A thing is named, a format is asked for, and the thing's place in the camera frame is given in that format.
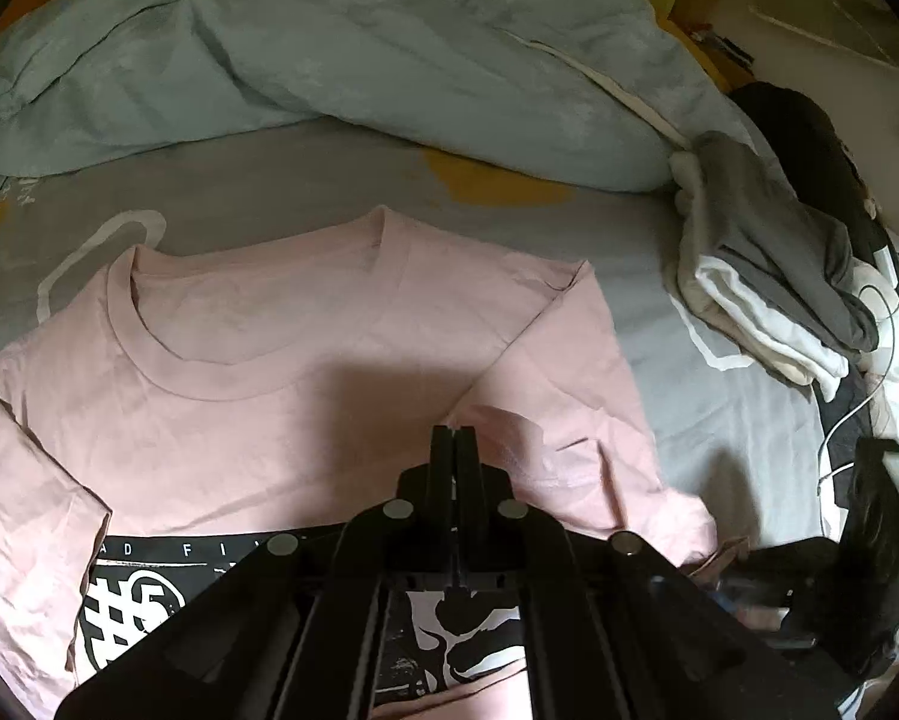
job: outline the shirt sleeve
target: shirt sleeve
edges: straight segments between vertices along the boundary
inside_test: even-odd
[[[75,688],[70,646],[109,515],[0,399],[0,675],[37,720]]]
[[[566,527],[639,533],[675,565],[716,547],[699,498],[662,484],[652,430],[590,264],[477,380],[450,417],[484,463]]]

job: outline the black robotic device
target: black robotic device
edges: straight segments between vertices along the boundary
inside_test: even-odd
[[[566,532],[437,427],[396,498],[274,536],[62,703],[57,720],[363,720],[390,597],[514,590],[537,720],[839,717],[899,643],[899,462],[861,442],[839,545],[759,550],[710,590],[790,608],[748,630],[636,536]],[[871,717],[899,718],[899,677]]]

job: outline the gray bed sheet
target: gray bed sheet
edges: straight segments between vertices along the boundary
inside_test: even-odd
[[[548,193],[561,202],[474,205],[459,201],[466,192],[443,183],[431,158],[414,143],[317,119],[14,180],[0,196],[0,348],[37,325],[40,284],[43,314],[59,311],[100,266],[147,236],[161,251],[194,254],[342,223],[383,203],[472,238],[590,260],[667,482],[702,496],[721,538],[768,545],[820,532],[822,428],[812,394],[760,365],[707,364],[689,326],[716,357],[739,359],[739,350],[683,319],[670,298],[667,272],[681,237],[671,196],[563,187]],[[99,245],[78,259],[94,236]]]

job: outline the dark gray folded garment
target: dark gray folded garment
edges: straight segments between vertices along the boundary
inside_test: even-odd
[[[707,132],[695,143],[705,180],[700,253],[718,257],[758,295],[855,361],[873,351],[873,315],[852,293],[846,225],[802,204],[743,143]]]

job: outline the gray fabric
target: gray fabric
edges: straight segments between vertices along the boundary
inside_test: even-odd
[[[700,254],[731,265],[767,303],[850,360],[878,344],[875,319],[852,294],[846,225],[799,202],[753,150],[719,132],[694,148],[705,180]]]
[[[504,30],[748,143],[645,0],[55,0],[0,35],[0,175],[330,114],[567,183],[669,180],[649,125]]]
[[[811,391],[759,365],[719,372],[703,360],[664,288],[681,239],[671,196],[566,191],[566,201],[537,207],[463,204],[422,149],[332,119],[171,146],[38,183],[14,180],[0,199],[0,348],[37,325],[38,284],[117,214],[155,209],[166,220],[158,248],[194,254],[342,223],[383,202],[480,240],[590,260],[667,482],[702,495],[722,538],[778,544],[817,535],[822,428]],[[143,240],[137,223],[115,230],[62,274],[50,309]],[[714,354],[739,354],[689,320]]]

